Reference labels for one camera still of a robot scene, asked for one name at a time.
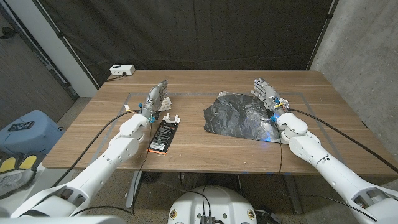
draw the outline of wire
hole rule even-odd
[[[243,195],[243,191],[242,191],[242,185],[241,185],[241,179],[239,178],[239,174],[236,174],[238,176],[238,182],[239,182],[239,189],[241,191],[241,195]]]
[[[56,183],[53,184],[51,187],[56,187],[67,175],[68,173],[76,166],[76,164],[80,161],[80,159],[86,154],[87,150],[91,147],[91,145],[95,142],[95,140],[100,136],[100,134],[105,130],[106,127],[108,127],[113,121],[117,120],[121,116],[124,116],[128,113],[132,113],[131,111],[126,111],[122,114],[117,115],[115,118],[113,118],[111,121],[109,121],[105,126],[99,131],[99,133],[91,140],[89,145],[86,147],[86,149],[80,154],[80,156],[76,159],[76,161],[72,164],[72,166],[69,167],[69,169],[56,181]]]
[[[151,140],[151,138],[152,138],[152,123],[150,124],[149,143],[148,143],[148,147],[147,147],[147,154],[145,155],[144,162],[142,162],[142,164],[141,164],[141,166],[140,166],[140,168],[139,168],[139,170],[138,170],[138,173],[140,173],[140,171],[141,171],[141,169],[142,169],[142,166],[144,166],[145,161],[147,160],[148,152],[149,152],[149,151],[148,151],[148,148],[149,148],[149,146],[150,146],[150,140]],[[136,201],[134,200],[134,197],[135,197],[135,195],[136,195],[136,184],[137,184],[138,176],[139,176],[139,175],[137,175],[136,180],[134,181],[134,185],[132,186],[132,205],[131,205],[132,214],[134,214],[134,203],[136,202]]]
[[[81,213],[81,212],[85,212],[85,211],[87,211],[87,210],[96,209],[96,208],[113,208],[113,209],[118,209],[118,210],[120,210],[120,211],[127,212],[128,214],[132,215],[132,213],[131,213],[130,211],[125,210],[125,209],[123,209],[123,208],[119,208],[119,207],[115,207],[115,206],[109,206],[109,205],[103,205],[103,206],[93,206],[93,207],[90,207],[90,208],[82,209],[82,210],[80,210],[79,212],[76,212],[76,213],[74,213],[73,215],[71,215],[71,217],[74,217],[75,215],[77,215],[77,214],[79,214],[79,213]]]
[[[205,197],[205,189],[207,187],[207,183],[205,185],[205,187],[203,188],[203,191],[201,192],[201,202],[203,203],[203,215],[205,215],[205,199],[203,199]]]
[[[367,216],[368,218],[370,218],[371,220],[377,222],[377,219],[375,219],[375,218],[373,218],[372,216],[370,216],[370,215],[364,213],[363,211],[357,209],[356,207],[353,207],[353,206],[348,205],[348,204],[346,204],[346,203],[340,202],[340,201],[338,201],[338,200],[336,200],[336,199],[328,198],[328,197],[323,197],[323,196],[319,196],[319,195],[300,195],[300,196],[324,198],[324,199],[331,200],[332,202],[340,203],[340,204],[345,205],[345,206],[347,206],[347,207],[349,207],[349,208],[352,208],[353,210],[356,210],[357,212],[362,213],[363,215],[366,215],[366,216]]]
[[[122,77],[124,77],[124,76],[126,76],[126,72],[123,72],[120,76],[118,76],[118,77],[114,77],[114,78],[110,78],[110,79],[107,79],[107,80],[105,80],[106,82],[109,82],[109,81],[116,81],[116,80],[119,80],[120,78],[122,78]]]
[[[340,130],[336,129],[336,128],[333,127],[332,125],[330,125],[330,124],[326,123],[325,121],[322,121],[321,119],[319,119],[319,118],[317,118],[317,117],[315,117],[315,116],[312,116],[312,115],[310,115],[310,114],[308,114],[308,113],[306,113],[306,112],[303,112],[303,111],[300,111],[300,110],[296,110],[296,109],[293,109],[293,108],[289,108],[288,110],[289,110],[289,111],[295,111],[295,112],[298,112],[298,113],[302,113],[302,114],[304,114],[305,116],[309,116],[310,118],[313,118],[313,119],[315,119],[315,120],[321,122],[322,124],[328,126],[328,127],[331,128],[332,130],[336,131],[337,133],[341,134],[342,136],[346,137],[347,139],[349,139],[349,140],[352,141],[353,143],[359,145],[361,148],[363,148],[363,149],[365,149],[366,151],[368,151],[368,153],[372,154],[374,157],[378,158],[380,161],[382,161],[383,163],[385,163],[385,165],[389,166],[393,171],[395,171],[396,173],[398,173],[398,168],[396,168],[396,167],[395,167],[394,165],[392,165],[390,162],[388,162],[387,160],[385,160],[385,158],[383,158],[383,157],[381,157],[379,154],[373,152],[372,150],[370,150],[370,148],[364,146],[363,144],[361,144],[361,143],[358,142],[357,140],[355,140],[355,139],[349,137],[349,136],[346,135],[345,133],[343,133],[343,132],[341,132]]]
[[[198,193],[198,192],[194,192],[194,191],[187,191],[187,193],[195,193],[195,194],[198,194],[198,195],[201,195],[202,196],[202,198],[205,198],[206,199],[206,201],[207,201],[207,204],[209,205],[209,216],[211,215],[211,209],[210,209],[210,202],[209,202],[209,200],[207,199],[207,197],[204,195],[204,194],[201,194],[201,193]],[[204,216],[206,216],[205,215],[205,203],[203,203],[203,215]]]
[[[180,182],[181,182],[181,194],[182,194],[182,173],[180,173]]]
[[[280,166],[279,166],[279,174],[280,174],[280,171],[281,171],[281,169],[282,169],[282,161],[283,161],[283,160],[282,160],[282,140],[281,140],[281,138],[280,138],[280,132],[279,132],[278,124],[277,124],[276,122],[275,122],[275,125],[276,125],[276,128],[277,128],[277,130],[278,130],[278,134],[279,134],[279,143],[280,143]],[[281,187],[280,187],[280,178],[278,178],[278,188],[279,188],[279,191],[282,193],[283,196],[292,197],[291,195],[286,195],[285,193],[283,193],[283,191],[282,191],[282,189],[281,189]],[[335,200],[335,199],[333,199],[333,198],[323,197],[323,196],[319,196],[319,195],[299,195],[299,196],[301,196],[301,197],[318,197],[318,198],[324,198],[324,199],[327,199],[327,200],[331,200],[332,202],[340,203],[340,204],[345,205],[345,206],[347,206],[347,207],[349,207],[349,208],[352,208],[352,209],[356,210],[357,212],[360,212],[360,213],[362,213],[363,215],[366,215],[366,216],[369,217],[371,220],[377,222],[377,220],[376,220],[375,218],[373,218],[372,216],[370,216],[370,215],[368,215],[368,214],[362,212],[361,210],[359,210],[359,209],[357,209],[357,208],[355,208],[355,207],[352,207],[351,205],[348,205],[348,204],[346,204],[346,203],[340,202],[340,201]]]

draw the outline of white power strip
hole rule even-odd
[[[126,72],[126,75],[132,75],[136,68],[134,68],[134,65],[112,65],[109,70],[112,75],[123,75],[123,72]]]

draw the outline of concrete wall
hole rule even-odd
[[[396,160],[397,51],[398,1],[340,0],[310,68],[324,74]]]

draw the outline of black backdrop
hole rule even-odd
[[[305,70],[332,0],[40,0],[96,81],[136,69]]]

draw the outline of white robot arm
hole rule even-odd
[[[287,101],[262,78],[254,81],[252,93],[274,112],[281,137],[289,142],[290,150],[307,161],[339,193],[345,203],[368,216],[351,210],[360,223],[396,223],[398,192],[366,182],[320,144],[308,131],[307,124],[285,109]]]
[[[167,80],[154,86],[141,108],[140,114],[120,126],[120,132],[112,138],[107,150],[72,181],[43,190],[24,202],[11,218],[24,216],[69,217],[87,208],[92,198],[109,179],[116,168],[132,157],[144,140],[146,129],[154,121],[164,99]]]

